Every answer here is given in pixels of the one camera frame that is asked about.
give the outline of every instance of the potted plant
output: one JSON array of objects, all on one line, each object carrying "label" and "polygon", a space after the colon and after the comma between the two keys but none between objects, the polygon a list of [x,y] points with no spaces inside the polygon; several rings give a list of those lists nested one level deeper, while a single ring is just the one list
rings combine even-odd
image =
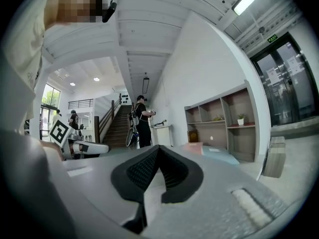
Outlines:
[{"label": "potted plant", "polygon": [[237,115],[237,117],[238,117],[238,124],[239,125],[243,125],[244,124],[244,118],[245,118],[245,115],[243,115],[243,114],[239,114],[239,115]]}]

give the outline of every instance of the green trees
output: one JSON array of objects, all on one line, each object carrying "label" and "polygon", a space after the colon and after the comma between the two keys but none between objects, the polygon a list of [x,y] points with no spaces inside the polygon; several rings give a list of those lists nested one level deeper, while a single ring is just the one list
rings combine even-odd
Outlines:
[{"label": "green trees", "polygon": [[43,95],[42,102],[44,104],[57,107],[59,102],[59,97],[60,97],[60,92],[52,89],[50,91],[47,91],[46,95]]}]

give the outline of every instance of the paper notice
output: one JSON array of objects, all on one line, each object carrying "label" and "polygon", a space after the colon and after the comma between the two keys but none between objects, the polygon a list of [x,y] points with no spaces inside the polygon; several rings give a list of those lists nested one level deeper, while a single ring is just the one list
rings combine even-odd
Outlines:
[{"label": "paper notice", "polygon": [[269,80],[270,80],[272,85],[280,82],[280,79],[279,79],[274,67],[272,69],[267,70],[266,72],[268,74]]},{"label": "paper notice", "polygon": [[209,149],[209,151],[213,151],[213,152],[220,152],[220,150],[219,149]]},{"label": "paper notice", "polygon": [[291,57],[291,58],[287,59],[287,63],[289,65],[288,70],[291,70],[291,73],[290,73],[291,75],[295,75],[295,74],[300,73],[302,71],[300,66],[299,66],[299,63],[295,57]]}]

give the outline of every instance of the railing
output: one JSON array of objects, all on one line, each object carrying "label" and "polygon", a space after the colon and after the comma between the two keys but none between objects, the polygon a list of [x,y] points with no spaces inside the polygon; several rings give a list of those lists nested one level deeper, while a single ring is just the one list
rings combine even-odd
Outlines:
[{"label": "railing", "polygon": [[93,107],[93,99],[69,102],[69,109]]},{"label": "railing", "polygon": [[103,131],[103,129],[105,128],[106,124],[108,123],[108,121],[111,119],[114,119],[114,114],[115,114],[115,110],[117,109],[117,107],[121,104],[121,94],[119,96],[119,99],[114,102],[114,100],[112,100],[112,106],[111,108],[105,113],[105,115],[102,117],[102,119],[100,120],[99,116],[94,116],[94,134],[95,134],[95,142],[96,143],[100,143],[101,139],[100,139],[100,135]]}]

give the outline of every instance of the bookshelf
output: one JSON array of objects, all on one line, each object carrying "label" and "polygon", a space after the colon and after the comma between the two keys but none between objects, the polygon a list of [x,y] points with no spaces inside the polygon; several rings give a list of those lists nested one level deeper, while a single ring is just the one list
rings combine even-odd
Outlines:
[{"label": "bookshelf", "polygon": [[[248,81],[210,100],[185,107],[188,130],[197,130],[204,145],[226,148],[238,160],[254,162],[258,155],[259,130],[254,98]],[[237,115],[244,114],[244,125]]]}]

